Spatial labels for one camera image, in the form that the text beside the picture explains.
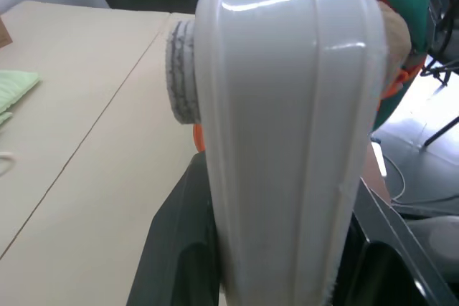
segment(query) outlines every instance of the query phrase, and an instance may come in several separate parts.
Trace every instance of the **beige table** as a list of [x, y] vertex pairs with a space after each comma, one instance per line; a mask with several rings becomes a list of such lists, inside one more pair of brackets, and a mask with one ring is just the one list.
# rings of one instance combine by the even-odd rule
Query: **beige table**
[[[51, 31], [45, 25], [45, 10], [38, 10], [41, 6], [23, 4], [13, 14], [23, 15], [27, 8], [32, 8], [41, 13], [41, 28]], [[55, 62], [56, 67], [48, 54], [41, 55], [47, 57], [43, 60], [37, 50], [28, 53], [28, 59], [35, 61], [22, 68], [39, 70], [45, 81], [15, 110], [15, 118], [5, 128], [8, 140], [0, 137], [0, 149], [8, 148], [27, 157], [27, 164], [20, 162], [7, 183], [0, 179], [0, 197], [5, 193], [11, 208], [11, 214], [0, 216], [2, 221], [10, 221], [14, 229], [7, 231], [8, 226], [0, 225], [2, 242], [10, 240], [10, 234], [22, 225], [47, 188], [49, 191], [0, 259], [0, 305], [121, 306], [126, 304], [153, 215], [196, 153], [191, 127], [179, 125], [170, 111], [164, 76], [167, 32], [177, 19], [187, 15], [51, 7], [52, 12], [73, 13], [68, 17], [79, 11], [85, 13], [81, 16], [101, 11], [98, 15], [106, 16], [105, 22], [113, 21], [115, 27], [120, 24], [118, 21], [126, 21], [131, 27], [128, 22], [136, 18], [139, 26], [131, 35], [137, 39], [131, 37], [129, 49], [122, 54], [113, 53], [112, 58], [101, 53], [104, 58], [99, 61], [83, 48], [74, 48], [78, 52], [71, 50], [67, 54], [60, 52], [69, 49], [69, 42], [78, 42], [80, 46], [85, 41], [83, 30], [75, 29], [79, 34], [73, 34], [69, 38], [72, 41], [62, 42], [60, 49], [53, 51], [61, 61], [71, 59], [74, 68], [78, 56], [86, 57], [78, 67], [80, 72], [72, 71], [71, 78], [64, 74], [63, 66], [67, 63]], [[6, 14], [7, 25], [11, 26], [15, 16]], [[19, 30], [16, 25], [12, 35]], [[34, 31], [30, 29], [28, 35], [33, 36]], [[53, 46], [48, 36], [40, 39]], [[106, 34], [103, 39], [107, 43], [98, 42], [98, 50], [105, 46], [115, 49], [111, 35]], [[137, 63], [136, 57], [152, 40]], [[37, 49], [40, 44], [34, 43], [34, 47]], [[15, 54], [7, 54], [19, 61], [19, 46], [16, 49]], [[130, 54], [127, 51], [131, 52], [131, 68], [135, 65], [131, 73], [125, 61], [124, 54]], [[4, 55], [0, 50], [0, 68], [7, 64]], [[46, 80], [49, 71], [53, 71], [52, 80]], [[61, 89], [78, 77], [86, 79], [74, 81], [77, 92], [62, 94]], [[47, 107], [38, 104], [50, 104], [48, 97], [59, 100], [61, 107], [70, 104], [65, 110], [51, 109], [49, 114], [45, 112]], [[39, 115], [44, 116], [46, 125], [34, 118]], [[30, 133], [37, 132], [39, 135], [34, 136], [39, 142], [30, 143]], [[22, 181], [21, 176], [32, 180]]]

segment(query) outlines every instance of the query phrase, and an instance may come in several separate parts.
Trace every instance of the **orange part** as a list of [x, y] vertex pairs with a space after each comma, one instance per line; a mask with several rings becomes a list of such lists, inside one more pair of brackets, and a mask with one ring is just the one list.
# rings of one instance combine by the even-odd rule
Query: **orange part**
[[194, 145], [196, 146], [198, 152], [203, 152], [204, 150], [206, 150], [201, 125], [193, 125], [193, 139]]

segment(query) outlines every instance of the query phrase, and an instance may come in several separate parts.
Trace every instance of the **white plastic device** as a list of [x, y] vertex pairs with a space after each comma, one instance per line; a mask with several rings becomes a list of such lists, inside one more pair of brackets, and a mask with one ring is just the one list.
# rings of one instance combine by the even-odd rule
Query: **white plastic device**
[[323, 305], [384, 79], [377, 1], [199, 0], [182, 28], [171, 101], [199, 103], [227, 304]]

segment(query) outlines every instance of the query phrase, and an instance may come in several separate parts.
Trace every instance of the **white cord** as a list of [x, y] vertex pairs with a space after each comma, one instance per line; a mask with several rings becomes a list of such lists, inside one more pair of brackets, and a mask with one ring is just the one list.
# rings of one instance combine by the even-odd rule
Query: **white cord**
[[0, 171], [0, 177], [2, 177], [5, 173], [13, 168], [16, 161], [14, 160], [13, 153], [10, 152], [0, 152], [0, 161], [6, 161], [7, 163], [6, 169]]
[[401, 170], [399, 169], [399, 167], [394, 163], [394, 161], [393, 161], [391, 158], [389, 158], [388, 156], [385, 156], [384, 154], [383, 154], [382, 156], [383, 156], [385, 159], [387, 159], [387, 160], [391, 163], [392, 166], [394, 166], [395, 170], [399, 173], [400, 177], [402, 178], [402, 182], [403, 182], [402, 191], [400, 191], [400, 193], [399, 193], [397, 196], [392, 197], [392, 200], [393, 200], [393, 201], [396, 201], [396, 200], [398, 200], [400, 197], [403, 196], [404, 191], [406, 190], [407, 184], [406, 184], [406, 182], [405, 182], [405, 180], [404, 180], [403, 173], [401, 172]]

